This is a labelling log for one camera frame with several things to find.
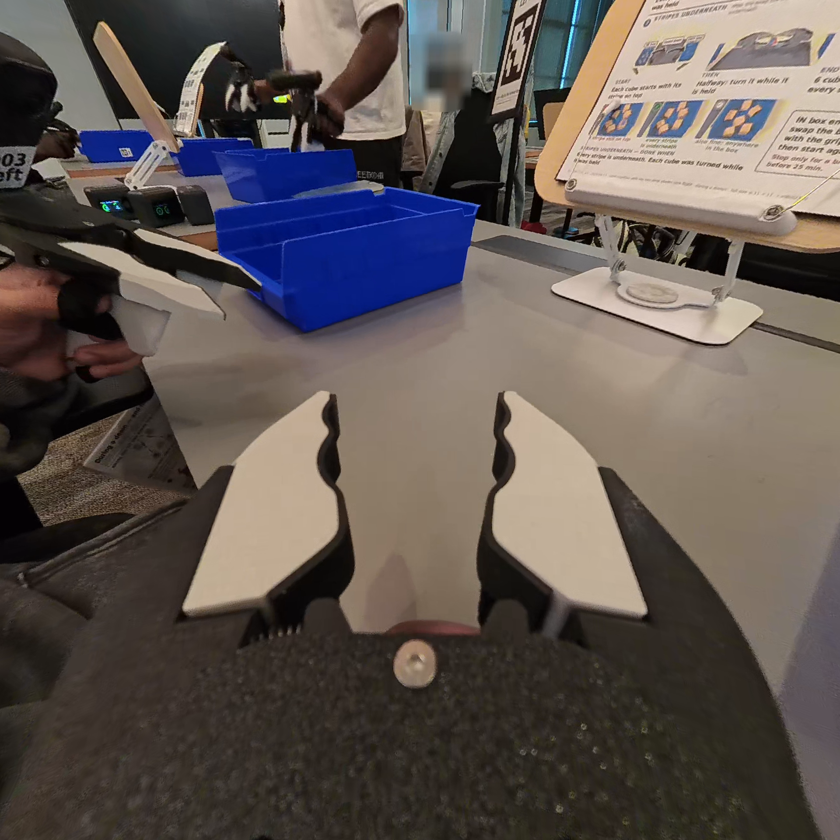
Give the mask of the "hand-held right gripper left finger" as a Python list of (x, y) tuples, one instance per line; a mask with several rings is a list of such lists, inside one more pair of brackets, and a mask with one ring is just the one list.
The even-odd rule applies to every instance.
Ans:
[(340, 600), (355, 557), (339, 438), (337, 397), (316, 392), (217, 471), (224, 489), (182, 603), (185, 620), (242, 614), (258, 635), (290, 636), (315, 602)]

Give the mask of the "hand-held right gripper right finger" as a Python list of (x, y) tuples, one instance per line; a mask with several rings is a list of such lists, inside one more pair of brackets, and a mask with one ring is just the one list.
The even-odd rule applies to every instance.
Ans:
[(602, 472), (585, 447), (516, 392), (500, 392), (495, 480), (477, 548), (478, 620), (519, 604), (531, 632), (561, 635), (575, 613), (643, 621), (648, 606)]

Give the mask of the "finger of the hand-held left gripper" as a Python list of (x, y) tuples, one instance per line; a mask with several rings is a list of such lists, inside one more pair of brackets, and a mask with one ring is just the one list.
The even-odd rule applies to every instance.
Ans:
[(133, 231), (133, 256), (174, 276), (182, 271), (247, 291), (261, 290), (260, 280), (240, 264), (155, 229)]
[(59, 243), (62, 257), (74, 255), (88, 268), (116, 270), (116, 290), (110, 291), (108, 315), (116, 322), (132, 352), (155, 355), (174, 312), (191, 311), (199, 316), (225, 320), (224, 311), (202, 288), (144, 265), (120, 250), (104, 245), (66, 241)]

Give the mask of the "person's left hand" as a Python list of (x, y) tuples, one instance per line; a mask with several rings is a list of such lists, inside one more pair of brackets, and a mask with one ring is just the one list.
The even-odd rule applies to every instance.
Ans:
[(10, 264), (1, 272), (1, 367), (42, 382), (67, 377), (77, 366), (104, 379), (142, 365), (123, 341), (90, 338), (67, 351), (67, 331), (59, 325), (58, 296), (70, 277), (62, 272)]

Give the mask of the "black battery charger box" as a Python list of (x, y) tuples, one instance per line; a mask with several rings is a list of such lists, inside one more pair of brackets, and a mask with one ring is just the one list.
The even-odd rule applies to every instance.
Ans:
[(163, 228), (185, 222), (181, 202), (173, 186), (147, 185), (128, 192), (133, 214), (150, 228)]
[(124, 184), (89, 185), (83, 193), (91, 207), (121, 219), (138, 219), (130, 199), (130, 189)]
[(189, 225), (194, 227), (215, 225), (214, 210), (206, 191), (200, 185), (178, 185), (175, 188), (175, 194)]

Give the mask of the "black office chair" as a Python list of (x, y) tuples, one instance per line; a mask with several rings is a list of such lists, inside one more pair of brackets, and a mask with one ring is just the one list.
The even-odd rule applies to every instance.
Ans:
[[(58, 420), (51, 439), (62, 438), (107, 417), (147, 403), (154, 388), (144, 369), (139, 368), (109, 380), (82, 383), (79, 393)], [(52, 560), (131, 519), (129, 513), (104, 513), (43, 525), (18, 477), (23, 473), (2, 473), (1, 482), (1, 571), (13, 576), (15, 565), (32, 565)]]
[(504, 184), (489, 113), (490, 94), (473, 87), (459, 110), (443, 114), (423, 183), (427, 193), (475, 204), (479, 220), (496, 223)]

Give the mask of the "printed paper sheet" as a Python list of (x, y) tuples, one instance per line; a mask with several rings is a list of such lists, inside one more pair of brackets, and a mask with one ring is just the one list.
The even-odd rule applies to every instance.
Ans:
[(227, 47), (225, 41), (207, 46), (195, 59), (187, 72), (181, 90), (181, 97), (173, 123), (173, 134), (179, 139), (192, 138), (203, 103), (203, 79), (208, 68)]
[(118, 416), (86, 469), (155, 490), (191, 495), (196, 484), (157, 396)]

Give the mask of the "silver metal plate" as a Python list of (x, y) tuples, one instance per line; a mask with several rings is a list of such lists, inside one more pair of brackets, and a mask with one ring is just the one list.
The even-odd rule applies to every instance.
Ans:
[(346, 182), (337, 185), (329, 185), (307, 190), (304, 192), (299, 192), (292, 196), (292, 198), (301, 199), (307, 197), (330, 196), (364, 191), (372, 192), (373, 194), (382, 194), (384, 192), (384, 189), (385, 187), (381, 183), (362, 180), (355, 182)]

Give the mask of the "black cabinet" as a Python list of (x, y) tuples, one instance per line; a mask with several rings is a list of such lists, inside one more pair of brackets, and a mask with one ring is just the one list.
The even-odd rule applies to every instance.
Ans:
[(277, 2), (67, 1), (91, 63), (119, 121), (139, 117), (92, 42), (110, 27), (152, 99), (175, 116), (182, 84), (203, 50), (227, 41), (259, 79), (281, 64)]

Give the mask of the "grey hooded sweatshirt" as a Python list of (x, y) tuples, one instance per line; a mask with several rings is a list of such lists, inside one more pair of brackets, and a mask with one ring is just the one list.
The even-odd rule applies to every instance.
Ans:
[(185, 505), (65, 521), (2, 541), (1, 708), (49, 697), (80, 631)]

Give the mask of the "white document stand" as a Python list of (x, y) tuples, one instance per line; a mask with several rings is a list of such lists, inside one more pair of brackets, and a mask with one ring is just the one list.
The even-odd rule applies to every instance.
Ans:
[[(670, 203), (662, 196), (613, 195), (559, 182), (584, 124), (605, 87), (618, 53), (645, 2), (615, 2), (584, 58), (572, 90), (541, 153), (535, 186), (546, 201), (591, 212), (601, 236), (605, 266), (586, 270), (552, 287), (556, 296), (630, 322), (705, 345), (726, 345), (762, 315), (758, 306), (732, 297), (746, 244), (770, 245), (802, 253), (838, 251), (838, 217), (795, 213), (782, 206), (757, 208), (726, 195), (722, 207), (709, 202)], [(653, 268), (622, 252), (615, 222), (647, 223), (728, 241), (723, 277), (710, 290), (654, 276)]]

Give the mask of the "tan jacket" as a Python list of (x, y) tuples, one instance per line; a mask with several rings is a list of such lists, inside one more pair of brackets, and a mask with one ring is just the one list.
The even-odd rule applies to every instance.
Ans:
[(422, 111), (408, 107), (405, 111), (405, 122), (400, 171), (402, 188), (413, 192), (431, 193), (426, 173), (430, 150), (424, 115)]

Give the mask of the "denim jacket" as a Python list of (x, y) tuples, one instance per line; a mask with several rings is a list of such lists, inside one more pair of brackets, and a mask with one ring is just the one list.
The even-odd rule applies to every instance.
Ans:
[(512, 118), (492, 127), (500, 153), (501, 187), (497, 199), (497, 224), (520, 228), (524, 215), (526, 167), (523, 119)]

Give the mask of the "black-framed marker sign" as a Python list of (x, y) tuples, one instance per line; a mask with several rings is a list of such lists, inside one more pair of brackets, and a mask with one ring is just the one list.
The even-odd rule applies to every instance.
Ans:
[(531, 65), (546, 5), (546, 1), (511, 2), (491, 93), (489, 124), (512, 118), (525, 123)]

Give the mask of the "printed instruction sheet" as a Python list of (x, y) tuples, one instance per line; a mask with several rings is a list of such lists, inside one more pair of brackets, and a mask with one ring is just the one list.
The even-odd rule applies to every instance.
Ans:
[(652, 1), (556, 179), (838, 217), (838, 166), (838, 1)]

